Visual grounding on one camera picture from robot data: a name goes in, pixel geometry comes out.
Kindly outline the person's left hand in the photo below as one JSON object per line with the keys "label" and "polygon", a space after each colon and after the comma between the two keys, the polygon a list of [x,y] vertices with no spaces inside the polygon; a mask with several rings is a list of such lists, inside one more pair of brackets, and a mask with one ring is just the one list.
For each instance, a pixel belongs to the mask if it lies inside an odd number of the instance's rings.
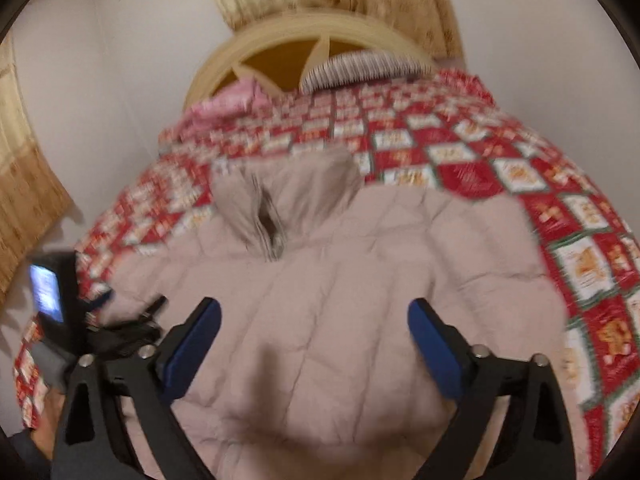
{"label": "person's left hand", "polygon": [[60,390],[50,389],[44,397],[39,426],[30,433],[32,443],[47,460],[53,458],[58,421],[63,411],[64,402],[65,396]]}

